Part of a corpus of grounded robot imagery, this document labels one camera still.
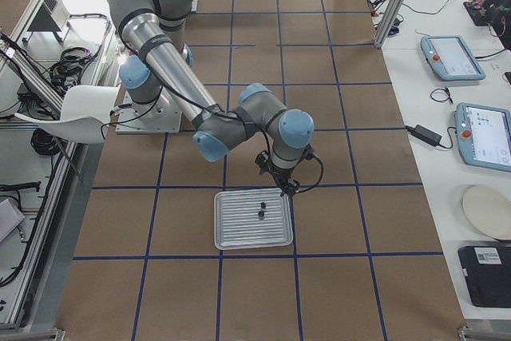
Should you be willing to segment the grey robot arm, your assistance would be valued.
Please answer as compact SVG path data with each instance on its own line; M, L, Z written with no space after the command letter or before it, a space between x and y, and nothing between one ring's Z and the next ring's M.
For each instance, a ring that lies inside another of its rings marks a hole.
M165 87L196 130L193 141L204 159L215 162L261 132L267 148L255 159L282 193L299 193L292 172L315 158L311 147L312 117L288 109L260 83L249 85L238 106L224 112L204 88L184 57L184 24L194 0L109 0L110 15L122 42L143 68Z

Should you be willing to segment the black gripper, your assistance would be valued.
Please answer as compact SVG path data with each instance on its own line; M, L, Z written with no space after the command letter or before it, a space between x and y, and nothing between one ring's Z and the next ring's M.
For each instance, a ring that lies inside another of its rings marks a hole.
M292 169L282 169L272 165L271 174L281 193L297 193L299 191L299 182L292 177Z

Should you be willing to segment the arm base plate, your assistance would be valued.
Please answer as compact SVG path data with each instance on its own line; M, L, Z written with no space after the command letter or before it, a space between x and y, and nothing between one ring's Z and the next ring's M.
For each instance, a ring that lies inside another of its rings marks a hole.
M119 135L178 133L182 112L169 92L163 89L156 102L140 105L132 101L126 92L124 104L129 108L121 109L115 128Z

